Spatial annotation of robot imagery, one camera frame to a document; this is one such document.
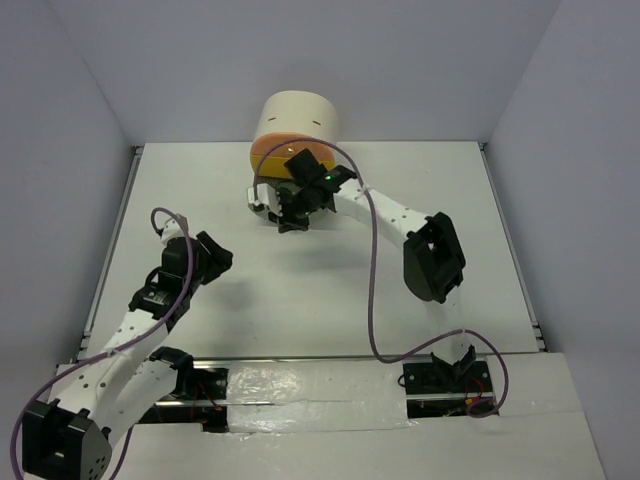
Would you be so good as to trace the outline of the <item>yellow drawer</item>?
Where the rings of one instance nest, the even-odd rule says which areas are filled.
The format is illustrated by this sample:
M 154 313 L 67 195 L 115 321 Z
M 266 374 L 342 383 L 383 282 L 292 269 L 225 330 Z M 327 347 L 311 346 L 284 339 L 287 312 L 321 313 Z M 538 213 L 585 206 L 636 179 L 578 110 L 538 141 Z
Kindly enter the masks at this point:
M 291 153 L 270 154 L 261 164 L 259 175 L 268 178 L 292 179 L 289 170 L 285 167 L 285 163 L 292 157 L 293 154 Z M 336 160 L 332 154 L 329 154 L 327 157 L 318 157 L 317 161 L 328 170 L 336 166 Z

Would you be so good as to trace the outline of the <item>orange top drawer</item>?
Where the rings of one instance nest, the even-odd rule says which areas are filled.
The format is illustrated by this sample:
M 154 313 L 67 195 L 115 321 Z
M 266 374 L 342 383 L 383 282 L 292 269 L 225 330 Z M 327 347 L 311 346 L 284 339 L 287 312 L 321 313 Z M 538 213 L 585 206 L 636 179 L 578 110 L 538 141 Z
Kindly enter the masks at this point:
M 319 162 L 335 161 L 334 154 L 328 146 L 311 141 L 310 135 L 294 132 L 267 133 L 258 137 L 251 146 L 250 159 L 257 162 L 267 152 L 270 152 L 269 158 L 289 158 L 304 149 L 309 149 Z

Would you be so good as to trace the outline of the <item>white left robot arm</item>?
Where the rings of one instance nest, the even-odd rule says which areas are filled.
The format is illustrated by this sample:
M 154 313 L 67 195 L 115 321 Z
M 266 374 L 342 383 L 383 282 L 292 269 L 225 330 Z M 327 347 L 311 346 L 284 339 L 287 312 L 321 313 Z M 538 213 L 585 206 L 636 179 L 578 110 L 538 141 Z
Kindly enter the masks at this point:
M 24 472 L 43 479 L 100 479 L 114 447 L 157 400 L 193 392 L 192 355 L 164 341 L 198 288 L 232 262 L 232 252 L 204 231 L 165 241 L 160 265 L 134 293 L 96 361 L 69 368 L 65 389 L 27 406 L 21 420 Z

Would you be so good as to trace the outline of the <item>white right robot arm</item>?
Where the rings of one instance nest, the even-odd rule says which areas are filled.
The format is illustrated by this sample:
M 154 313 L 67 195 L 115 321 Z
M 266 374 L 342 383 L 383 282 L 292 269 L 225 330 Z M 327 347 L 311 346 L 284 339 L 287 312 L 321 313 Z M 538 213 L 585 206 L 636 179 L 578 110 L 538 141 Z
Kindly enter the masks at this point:
M 307 230 L 310 216 L 319 210 L 350 217 L 370 228 L 367 333 L 374 357 L 386 364 L 394 360 L 381 354 L 375 340 L 377 254 L 380 239 L 395 246 L 402 255 L 404 284 L 426 307 L 436 327 L 434 338 L 409 353 L 430 350 L 437 384 L 447 391 L 460 389 L 470 377 L 476 354 L 459 312 L 466 259 L 451 218 L 442 212 L 427 215 L 405 207 L 367 186 L 354 164 L 329 169 L 309 149 L 299 151 L 284 167 L 294 190 L 255 181 L 249 191 L 251 208 L 264 212 L 281 233 Z

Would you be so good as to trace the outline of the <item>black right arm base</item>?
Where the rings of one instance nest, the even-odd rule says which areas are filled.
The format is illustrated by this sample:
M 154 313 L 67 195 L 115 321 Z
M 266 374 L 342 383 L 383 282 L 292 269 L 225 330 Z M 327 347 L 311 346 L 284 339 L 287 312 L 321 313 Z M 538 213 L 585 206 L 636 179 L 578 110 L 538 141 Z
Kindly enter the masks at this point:
M 429 361 L 405 363 L 397 384 L 405 392 L 411 420 L 496 414 L 489 368 L 485 360 L 477 358 L 474 346 L 454 365 L 434 354 Z

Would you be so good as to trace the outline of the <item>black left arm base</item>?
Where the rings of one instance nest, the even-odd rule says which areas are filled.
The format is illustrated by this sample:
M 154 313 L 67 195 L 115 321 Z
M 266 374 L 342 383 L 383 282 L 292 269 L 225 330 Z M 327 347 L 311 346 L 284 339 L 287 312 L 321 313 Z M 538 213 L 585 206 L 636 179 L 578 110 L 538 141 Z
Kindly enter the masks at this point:
M 229 431 L 226 392 L 227 368 L 199 368 L 193 356 L 175 348 L 159 347 L 150 356 L 177 373 L 174 388 L 142 416 L 139 424 L 194 424 L 207 433 Z

